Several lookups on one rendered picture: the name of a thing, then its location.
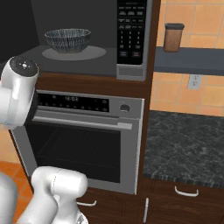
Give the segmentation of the black and silver microwave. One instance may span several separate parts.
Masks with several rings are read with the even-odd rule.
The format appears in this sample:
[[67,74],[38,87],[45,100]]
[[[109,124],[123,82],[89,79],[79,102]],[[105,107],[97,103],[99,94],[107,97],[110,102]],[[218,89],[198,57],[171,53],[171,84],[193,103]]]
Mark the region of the black and silver microwave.
[[[147,74],[153,0],[31,0],[38,46],[24,53],[40,69],[144,81]],[[60,61],[42,52],[51,48],[45,33],[63,28],[91,31],[89,46],[106,50],[97,59]]]

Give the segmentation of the black glass oven door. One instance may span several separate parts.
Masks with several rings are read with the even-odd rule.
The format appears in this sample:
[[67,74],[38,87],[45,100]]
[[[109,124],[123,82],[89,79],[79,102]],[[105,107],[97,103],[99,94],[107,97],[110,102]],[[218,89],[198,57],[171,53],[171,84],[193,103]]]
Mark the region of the black glass oven door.
[[81,172],[93,188],[135,194],[142,122],[137,119],[90,119],[91,123],[131,123],[132,130],[30,122],[11,132],[25,173],[40,166]]

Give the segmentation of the grey microwave turntable plate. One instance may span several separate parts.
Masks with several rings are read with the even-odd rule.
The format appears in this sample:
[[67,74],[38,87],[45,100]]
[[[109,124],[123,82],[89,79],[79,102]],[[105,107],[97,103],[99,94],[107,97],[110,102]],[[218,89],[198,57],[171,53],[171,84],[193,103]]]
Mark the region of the grey microwave turntable plate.
[[105,55],[107,52],[105,49],[89,45],[82,52],[77,53],[59,53],[54,51],[52,48],[46,49],[42,52],[42,55],[50,60],[60,61],[83,61],[97,59]]

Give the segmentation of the grey patterned bowl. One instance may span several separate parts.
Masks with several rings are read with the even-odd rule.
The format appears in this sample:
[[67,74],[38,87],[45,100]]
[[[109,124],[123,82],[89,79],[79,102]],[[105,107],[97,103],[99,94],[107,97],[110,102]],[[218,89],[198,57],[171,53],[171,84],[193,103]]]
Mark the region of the grey patterned bowl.
[[45,33],[47,44],[58,53],[81,53],[88,47],[91,31],[66,28]]

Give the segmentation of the brown wooden cupboard door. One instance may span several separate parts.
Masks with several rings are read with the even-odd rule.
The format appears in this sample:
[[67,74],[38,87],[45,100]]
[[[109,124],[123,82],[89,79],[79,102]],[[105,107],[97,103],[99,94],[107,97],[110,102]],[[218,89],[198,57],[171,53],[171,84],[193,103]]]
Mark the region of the brown wooden cupboard door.
[[178,208],[171,206],[164,201],[159,201],[153,196],[143,195],[139,204],[138,223],[144,224],[144,204],[145,199],[149,198],[149,209],[145,224],[181,224]]

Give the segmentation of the dark microwave door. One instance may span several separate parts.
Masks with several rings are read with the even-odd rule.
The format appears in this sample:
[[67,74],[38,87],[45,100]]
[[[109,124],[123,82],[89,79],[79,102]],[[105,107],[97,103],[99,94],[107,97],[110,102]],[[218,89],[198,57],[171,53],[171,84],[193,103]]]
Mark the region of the dark microwave door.
[[38,45],[31,0],[0,0],[0,71],[11,57]]

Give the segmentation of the silver built-in oven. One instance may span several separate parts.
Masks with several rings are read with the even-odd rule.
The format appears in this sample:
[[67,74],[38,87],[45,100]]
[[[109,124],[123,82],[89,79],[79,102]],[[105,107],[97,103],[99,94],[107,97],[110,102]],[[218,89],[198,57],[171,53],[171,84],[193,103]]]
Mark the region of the silver built-in oven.
[[93,188],[135,194],[144,99],[38,91],[31,122],[11,132],[25,173],[54,166],[85,174]]

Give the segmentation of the tall brown wooden cabinet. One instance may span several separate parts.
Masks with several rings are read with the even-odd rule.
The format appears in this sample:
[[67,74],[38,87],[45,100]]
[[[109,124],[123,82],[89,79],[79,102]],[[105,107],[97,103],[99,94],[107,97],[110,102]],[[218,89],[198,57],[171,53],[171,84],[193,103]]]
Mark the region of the tall brown wooden cabinet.
[[145,80],[119,80],[116,77],[108,76],[73,73],[47,73],[43,71],[37,84],[38,89],[47,91],[77,92],[91,95],[110,95],[144,99],[137,189],[135,194],[131,194],[136,195],[139,198],[141,194],[142,180],[144,178],[144,153],[151,103],[151,86],[156,54],[160,4],[161,0],[153,0],[149,55]]

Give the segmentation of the brown wooden drawer front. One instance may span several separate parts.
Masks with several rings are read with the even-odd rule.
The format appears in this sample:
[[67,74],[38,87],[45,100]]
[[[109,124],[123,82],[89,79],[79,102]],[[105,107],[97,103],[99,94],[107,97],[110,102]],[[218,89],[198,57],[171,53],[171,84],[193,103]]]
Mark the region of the brown wooden drawer front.
[[78,202],[95,206],[79,206],[89,224],[137,224],[140,198],[127,193],[111,192],[89,187]]
[[[178,195],[174,186],[185,193],[198,189],[199,196]],[[181,224],[224,224],[224,190],[155,179],[150,182],[150,196],[176,206]]]

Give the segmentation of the brown jar with black lid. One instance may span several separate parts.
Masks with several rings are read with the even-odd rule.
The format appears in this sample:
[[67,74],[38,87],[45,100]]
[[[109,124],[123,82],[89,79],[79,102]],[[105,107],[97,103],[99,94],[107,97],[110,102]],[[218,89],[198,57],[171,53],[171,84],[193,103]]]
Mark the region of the brown jar with black lid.
[[177,53],[185,25],[181,23],[166,23],[164,27],[164,51],[167,53]]

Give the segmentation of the white wall outlet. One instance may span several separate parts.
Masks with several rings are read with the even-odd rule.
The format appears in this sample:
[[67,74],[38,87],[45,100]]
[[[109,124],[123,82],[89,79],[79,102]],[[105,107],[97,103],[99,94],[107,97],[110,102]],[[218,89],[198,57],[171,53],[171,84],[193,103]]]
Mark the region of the white wall outlet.
[[190,74],[187,88],[198,90],[201,85],[202,75],[201,74]]

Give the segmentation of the dark grey wall shelf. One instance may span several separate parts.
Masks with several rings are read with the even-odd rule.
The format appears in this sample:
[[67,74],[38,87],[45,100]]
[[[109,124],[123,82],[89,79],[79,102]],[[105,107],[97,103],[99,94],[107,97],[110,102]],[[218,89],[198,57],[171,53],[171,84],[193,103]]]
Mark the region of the dark grey wall shelf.
[[178,52],[156,48],[154,71],[224,76],[224,49],[181,47]]

